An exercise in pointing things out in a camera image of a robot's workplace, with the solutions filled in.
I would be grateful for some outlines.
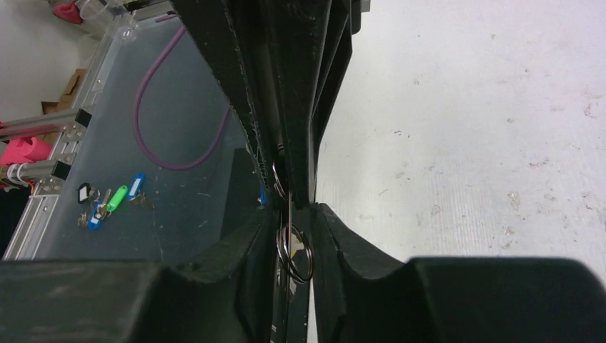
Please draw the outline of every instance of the dark gray tabletop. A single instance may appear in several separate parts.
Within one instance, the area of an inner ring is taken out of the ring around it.
[[[37,259],[151,259],[173,264],[219,240],[234,149],[245,145],[236,117],[229,118],[207,162],[189,171],[168,171],[153,164],[132,134],[139,82],[180,25],[178,20],[153,24],[142,29],[135,42],[120,48]],[[163,160],[194,161],[207,150],[227,106],[186,34],[149,83],[141,104],[141,132]],[[252,174],[252,164],[244,165],[249,169],[245,172]],[[76,201],[80,184],[115,191],[123,184],[130,187],[139,172],[146,174],[143,190],[154,211],[125,200],[98,231],[78,228],[79,214],[91,211],[89,204]],[[244,202],[255,206],[257,198],[249,198]]]

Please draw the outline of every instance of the white label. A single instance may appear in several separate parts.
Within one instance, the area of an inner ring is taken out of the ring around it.
[[[134,180],[133,187],[131,188],[131,191],[130,191],[130,193],[129,193],[129,195],[130,195],[131,197],[134,197],[134,196],[136,195],[136,191],[137,191],[137,189],[139,188],[139,184],[140,184],[140,183],[141,183],[141,179],[136,179],[136,180]]]
[[[86,187],[82,187],[80,189],[80,201],[83,202],[88,196],[89,194],[86,192]]]

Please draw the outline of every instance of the red object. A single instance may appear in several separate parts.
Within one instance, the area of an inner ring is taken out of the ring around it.
[[[80,18],[80,10],[75,3],[70,2],[69,4],[56,5],[53,7],[53,14],[68,23],[76,25],[82,24],[82,18]]]
[[[36,137],[12,139],[0,157],[0,165],[32,163],[49,158],[53,147]]]

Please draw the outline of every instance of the green key tag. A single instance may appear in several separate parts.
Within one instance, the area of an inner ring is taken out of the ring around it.
[[[120,188],[118,188],[118,190],[116,190],[116,193],[114,194],[114,196],[111,197],[111,200],[109,200],[109,202],[107,203],[107,211],[110,213],[113,211],[116,211],[118,206],[120,206],[120,204],[122,203],[122,200],[124,200],[126,193],[128,193],[128,192],[129,192],[129,188],[127,186],[125,186],[125,185],[120,186]]]

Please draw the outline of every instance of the blue object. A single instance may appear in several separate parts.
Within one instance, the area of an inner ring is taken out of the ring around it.
[[[99,206],[101,206],[101,204],[95,205],[95,207],[93,209],[93,214],[91,215],[91,218],[89,219],[89,229],[91,231],[96,231],[101,226],[101,220],[102,220],[101,216],[99,216],[96,212],[97,209],[99,208]]]
[[[141,186],[143,186],[143,181],[145,181],[145,174],[138,173],[133,180],[131,188],[129,189],[129,193],[126,195],[128,200],[134,199],[137,194],[141,191]]]
[[[263,185],[261,185],[261,205],[265,206],[267,204],[267,196],[265,195],[265,189],[263,189]]]

